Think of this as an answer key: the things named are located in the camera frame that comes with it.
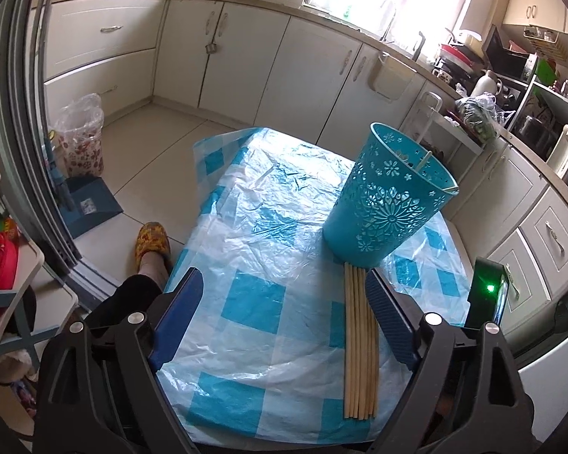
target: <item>blue gripper pad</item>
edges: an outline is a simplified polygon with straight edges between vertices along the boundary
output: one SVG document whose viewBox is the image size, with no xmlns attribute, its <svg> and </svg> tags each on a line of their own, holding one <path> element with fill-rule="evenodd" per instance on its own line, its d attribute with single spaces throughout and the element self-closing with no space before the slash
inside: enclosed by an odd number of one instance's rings
<svg viewBox="0 0 568 454">
<path fill-rule="evenodd" d="M 148 357 L 152 372 L 156 373 L 162 365 L 173 359 L 200 304 L 203 290 L 202 273 L 196 268 L 191 268 L 173 291 L 173 294 L 177 295 L 155 325 L 154 346 Z"/>
<path fill-rule="evenodd" d="M 395 359 L 415 371 L 420 362 L 414 343 L 414 332 L 406 321 L 398 304 L 383 288 L 372 271 L 367 273 L 365 281 L 368 303 L 383 330 L 385 339 L 394 352 Z"/>
</svg>

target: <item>trash bag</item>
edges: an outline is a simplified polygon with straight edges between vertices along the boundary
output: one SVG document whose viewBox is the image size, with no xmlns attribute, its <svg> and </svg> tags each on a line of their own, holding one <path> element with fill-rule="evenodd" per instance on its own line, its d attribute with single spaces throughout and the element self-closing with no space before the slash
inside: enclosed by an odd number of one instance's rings
<svg viewBox="0 0 568 454">
<path fill-rule="evenodd" d="M 103 173 L 101 129 L 104 120 L 101 98 L 96 93 L 74 100 L 59 112 L 55 131 L 63 148 L 68 177 Z"/>
<path fill-rule="evenodd" d="M 463 97 L 455 102 L 465 126 L 471 129 L 482 143 L 498 136 L 515 111 L 504 111 L 497 106 L 495 96 L 484 92 L 476 97 Z"/>
</svg>

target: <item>black pants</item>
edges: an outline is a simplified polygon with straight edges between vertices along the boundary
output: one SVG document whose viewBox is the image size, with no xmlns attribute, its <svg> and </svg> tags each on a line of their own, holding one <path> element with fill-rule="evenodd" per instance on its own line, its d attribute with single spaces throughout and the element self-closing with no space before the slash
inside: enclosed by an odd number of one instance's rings
<svg viewBox="0 0 568 454">
<path fill-rule="evenodd" d="M 146 312 L 160 295 L 160 287 L 150 277 L 134 275 L 120 285 L 113 296 L 101 302 L 85 319 L 89 327 L 118 324 L 133 312 Z"/>
</svg>

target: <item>blue checkered tablecloth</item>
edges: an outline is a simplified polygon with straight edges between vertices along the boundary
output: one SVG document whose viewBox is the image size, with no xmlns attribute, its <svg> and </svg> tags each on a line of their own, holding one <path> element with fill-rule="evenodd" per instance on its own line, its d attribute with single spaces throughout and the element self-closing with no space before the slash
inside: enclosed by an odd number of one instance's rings
<svg viewBox="0 0 568 454">
<path fill-rule="evenodd" d="M 321 227 L 353 162 L 264 128 L 203 140 L 194 155 L 204 202 L 167 292 L 195 266 L 204 296 L 158 373 L 183 427 L 240 449 L 374 439 L 410 374 L 381 335 L 377 418 L 343 419 L 343 266 Z M 439 213 L 383 268 L 424 311 L 465 321 L 469 283 Z"/>
</svg>

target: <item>blue perforated cup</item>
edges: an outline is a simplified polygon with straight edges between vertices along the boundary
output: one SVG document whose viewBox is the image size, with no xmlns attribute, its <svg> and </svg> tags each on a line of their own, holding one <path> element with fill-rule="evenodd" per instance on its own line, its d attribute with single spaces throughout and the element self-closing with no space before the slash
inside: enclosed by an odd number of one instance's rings
<svg viewBox="0 0 568 454">
<path fill-rule="evenodd" d="M 377 267 L 459 192 L 434 157 L 399 131 L 373 123 L 371 134 L 324 224 L 324 240 L 341 260 Z"/>
</svg>

